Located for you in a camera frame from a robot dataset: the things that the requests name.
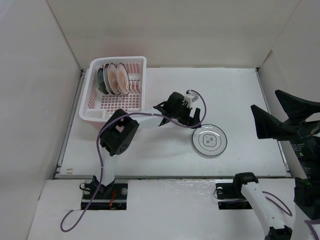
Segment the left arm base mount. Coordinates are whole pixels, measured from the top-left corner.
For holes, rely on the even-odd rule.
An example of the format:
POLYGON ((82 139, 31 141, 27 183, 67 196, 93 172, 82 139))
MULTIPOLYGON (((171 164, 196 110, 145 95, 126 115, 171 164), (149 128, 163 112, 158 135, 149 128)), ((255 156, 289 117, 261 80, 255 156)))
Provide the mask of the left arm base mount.
MULTIPOLYGON (((79 189, 82 190, 82 199, 80 208, 84 210, 95 189, 91 183, 81 183, 79 189)), ((103 195, 98 192, 88 207, 88 210, 106 210, 106 211, 122 211, 127 209, 128 183, 114 183, 111 190, 107 190, 103 195)))

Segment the white grey pattern plate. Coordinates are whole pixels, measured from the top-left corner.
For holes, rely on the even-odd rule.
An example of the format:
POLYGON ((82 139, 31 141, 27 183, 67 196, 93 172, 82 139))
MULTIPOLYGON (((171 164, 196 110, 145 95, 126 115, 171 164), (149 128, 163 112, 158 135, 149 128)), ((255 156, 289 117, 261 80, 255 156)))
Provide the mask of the white grey pattern plate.
POLYGON ((218 126, 204 124, 192 133, 192 144, 200 154, 216 157, 226 150, 228 139, 225 132, 218 126))

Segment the blue patterned small plate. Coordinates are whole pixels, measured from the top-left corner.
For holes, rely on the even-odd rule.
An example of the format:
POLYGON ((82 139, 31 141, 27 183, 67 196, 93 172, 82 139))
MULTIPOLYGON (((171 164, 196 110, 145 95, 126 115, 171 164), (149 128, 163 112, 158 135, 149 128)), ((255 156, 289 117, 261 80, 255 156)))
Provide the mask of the blue patterned small plate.
POLYGON ((97 81, 98 81, 98 87, 100 91, 104 94, 107 94, 108 92, 106 91, 106 86, 104 82, 104 70, 103 68, 99 68, 97 71, 97 81))

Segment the orange sunburst plate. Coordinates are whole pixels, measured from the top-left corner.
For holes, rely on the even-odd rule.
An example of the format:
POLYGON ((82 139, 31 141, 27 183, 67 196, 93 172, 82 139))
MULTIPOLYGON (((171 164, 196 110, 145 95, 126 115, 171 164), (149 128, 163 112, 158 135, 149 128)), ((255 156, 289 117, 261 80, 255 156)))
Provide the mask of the orange sunburst plate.
POLYGON ((108 82, 112 92, 115 95, 120 95, 118 77, 117 77, 117 67, 114 63, 110 63, 107 68, 108 82))
POLYGON ((127 69, 123 63, 117 65, 117 81, 118 88, 122 94, 129 94, 129 75, 127 69))

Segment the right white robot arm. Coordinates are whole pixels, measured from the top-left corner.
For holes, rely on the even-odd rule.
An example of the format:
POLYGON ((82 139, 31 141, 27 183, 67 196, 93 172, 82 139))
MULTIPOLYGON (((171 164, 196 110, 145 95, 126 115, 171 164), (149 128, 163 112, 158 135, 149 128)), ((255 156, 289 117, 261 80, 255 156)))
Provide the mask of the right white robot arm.
POLYGON ((266 240, 318 240, 320 238, 320 122, 308 121, 319 113, 320 104, 284 92, 275 91, 288 119, 281 122, 256 105, 251 111, 259 139, 288 141, 306 175, 295 178, 294 226, 289 227, 273 210, 252 172, 237 173, 231 191, 244 197, 257 216, 266 240))

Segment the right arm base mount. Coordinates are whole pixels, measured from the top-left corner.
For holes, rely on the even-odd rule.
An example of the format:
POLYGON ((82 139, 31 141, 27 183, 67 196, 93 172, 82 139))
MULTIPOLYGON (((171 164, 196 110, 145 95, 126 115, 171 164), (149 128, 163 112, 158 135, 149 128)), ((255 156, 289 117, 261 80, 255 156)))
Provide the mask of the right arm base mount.
POLYGON ((217 199, 219 210, 251 210, 246 198, 237 192, 232 182, 216 182, 213 196, 217 199))

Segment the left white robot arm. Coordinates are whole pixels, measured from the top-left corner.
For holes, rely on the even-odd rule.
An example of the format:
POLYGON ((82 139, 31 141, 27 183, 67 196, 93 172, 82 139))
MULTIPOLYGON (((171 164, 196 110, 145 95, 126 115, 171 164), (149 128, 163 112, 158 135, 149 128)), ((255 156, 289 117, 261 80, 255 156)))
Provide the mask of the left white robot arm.
POLYGON ((100 162, 99 177, 94 176, 90 183, 93 196, 105 199, 111 195, 115 181, 115 163, 105 159, 102 150, 106 150, 110 157, 123 154, 130 146, 138 130, 161 127, 173 123, 187 129, 197 129, 202 126, 201 110, 195 109, 190 116, 192 103, 203 97, 195 90, 187 90, 184 95, 173 92, 163 101, 145 112, 127 113, 118 109, 104 124, 96 138, 96 149, 100 162))

